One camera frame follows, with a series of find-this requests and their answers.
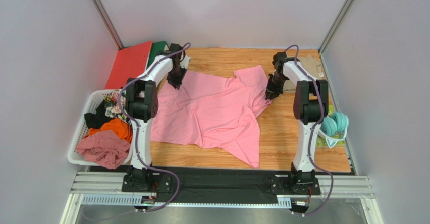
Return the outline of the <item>pink t-shirt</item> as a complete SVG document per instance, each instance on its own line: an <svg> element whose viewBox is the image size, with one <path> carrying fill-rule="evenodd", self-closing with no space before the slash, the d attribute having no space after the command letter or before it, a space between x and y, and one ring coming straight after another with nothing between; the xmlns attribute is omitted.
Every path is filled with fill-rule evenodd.
<svg viewBox="0 0 430 224"><path fill-rule="evenodd" d="M220 148L252 168L259 167L257 117L270 105L262 66L224 78L188 71L179 89L165 83L151 127L151 140Z"/></svg>

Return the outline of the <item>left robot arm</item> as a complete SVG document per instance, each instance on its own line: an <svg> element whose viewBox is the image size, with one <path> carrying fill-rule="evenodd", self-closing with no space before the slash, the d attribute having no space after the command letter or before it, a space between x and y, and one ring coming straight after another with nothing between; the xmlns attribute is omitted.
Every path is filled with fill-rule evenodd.
<svg viewBox="0 0 430 224"><path fill-rule="evenodd" d="M166 78L174 89L180 89L187 72L181 63L190 47L190 42L183 46L172 43L167 50L157 54L143 74L129 78L120 92L125 95L125 105L120 109L131 121L133 129L131 165L123 178L123 192L156 190L154 174L162 171L152 165L150 145L151 127L159 109L157 87Z"/></svg>

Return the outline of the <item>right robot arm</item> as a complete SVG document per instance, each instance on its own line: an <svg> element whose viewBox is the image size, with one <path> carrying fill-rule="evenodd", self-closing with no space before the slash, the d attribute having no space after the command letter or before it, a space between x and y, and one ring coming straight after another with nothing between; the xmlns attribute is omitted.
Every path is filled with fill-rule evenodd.
<svg viewBox="0 0 430 224"><path fill-rule="evenodd" d="M267 100L273 100L283 93L286 81L295 89L293 113L299 126L295 158L283 185L293 194L305 194L316 184L313 154L321 123L328 115L329 84L306 71L296 57L285 52L273 56L274 72L269 75L265 92Z"/></svg>

